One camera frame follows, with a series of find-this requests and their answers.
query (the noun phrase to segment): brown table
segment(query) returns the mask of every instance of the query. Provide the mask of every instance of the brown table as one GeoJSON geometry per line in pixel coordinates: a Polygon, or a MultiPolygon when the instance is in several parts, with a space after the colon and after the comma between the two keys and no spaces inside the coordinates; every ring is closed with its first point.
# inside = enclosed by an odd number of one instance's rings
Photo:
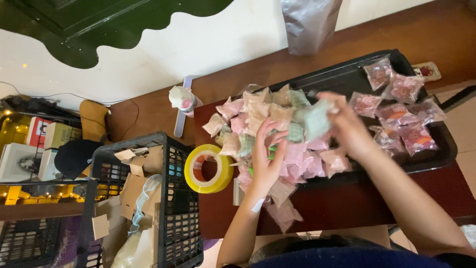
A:
{"type": "MultiPolygon", "coordinates": [[[[215,106],[225,100],[195,110],[195,142],[215,144],[201,127],[216,112],[215,106]]],[[[476,200],[466,183],[458,164],[410,175],[453,218],[461,223],[474,221],[476,200]]],[[[215,194],[200,194],[199,229],[204,238],[223,238],[238,207],[232,205],[233,184],[215,194]]],[[[373,184],[354,183],[335,187],[298,189],[291,201],[304,218],[289,232],[330,230],[362,226],[392,224],[395,220],[373,184]]],[[[266,211],[261,211],[258,235],[279,234],[279,227],[266,211]]]]}
{"type": "MultiPolygon", "coordinates": [[[[192,89],[208,104],[237,95],[250,83],[268,86],[372,52],[397,48],[411,64],[437,63],[443,78],[425,87],[438,90],[476,80],[475,47],[476,12],[467,7],[467,0],[437,0],[338,31],[315,55],[293,56],[283,49],[194,79],[192,89]]],[[[177,110],[170,107],[170,88],[113,105],[112,115],[106,116],[111,140],[117,142],[155,131],[165,131],[173,137],[177,110]]],[[[195,143],[193,121],[186,119],[183,137],[177,139],[185,145],[195,143]]]]}

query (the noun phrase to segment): packing tape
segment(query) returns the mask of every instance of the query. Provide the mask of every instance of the packing tape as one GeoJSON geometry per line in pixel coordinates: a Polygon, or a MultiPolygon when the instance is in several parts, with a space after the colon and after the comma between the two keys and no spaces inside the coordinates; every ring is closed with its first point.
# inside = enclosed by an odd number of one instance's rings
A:
{"type": "Polygon", "coordinates": [[[204,144],[195,148],[188,155],[185,162],[185,180],[187,184],[195,192],[201,194],[211,194],[219,192],[230,183],[233,177],[233,163],[230,156],[219,155],[221,149],[212,144],[204,144]],[[206,160],[213,157],[217,162],[217,173],[215,176],[206,181],[202,175],[202,165],[206,160]]]}

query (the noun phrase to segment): person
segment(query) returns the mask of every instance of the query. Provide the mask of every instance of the person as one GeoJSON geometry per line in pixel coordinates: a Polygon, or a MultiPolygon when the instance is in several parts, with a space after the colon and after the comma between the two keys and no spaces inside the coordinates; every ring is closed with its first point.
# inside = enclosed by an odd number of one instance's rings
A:
{"type": "Polygon", "coordinates": [[[252,151],[253,181],[223,238],[217,267],[476,267],[476,253],[456,223],[391,157],[380,150],[345,99],[330,92],[319,93],[317,97],[335,104],[337,109],[327,115],[333,125],[333,136],[347,154],[365,168],[418,255],[411,251],[390,250],[387,226],[380,226],[386,232],[386,242],[385,239],[372,242],[359,238],[359,230],[346,229],[340,233],[336,230],[340,236],[333,234],[301,241],[291,239],[293,242],[279,254],[249,263],[259,216],[259,211],[252,209],[277,181],[288,145],[284,139],[287,132],[266,137],[278,126],[268,118],[258,130],[252,151]],[[270,144],[278,144],[272,161],[267,158],[270,144]]]}

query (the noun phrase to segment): green wall painting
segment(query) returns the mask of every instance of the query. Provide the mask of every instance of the green wall painting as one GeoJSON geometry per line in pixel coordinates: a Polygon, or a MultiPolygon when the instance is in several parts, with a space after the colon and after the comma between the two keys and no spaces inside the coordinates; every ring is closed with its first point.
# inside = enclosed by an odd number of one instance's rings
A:
{"type": "Polygon", "coordinates": [[[0,29],[33,37],[60,62],[88,69],[98,64],[99,46],[134,48],[144,29],[166,28],[175,12],[207,17],[232,1],[0,0],[0,29]]]}

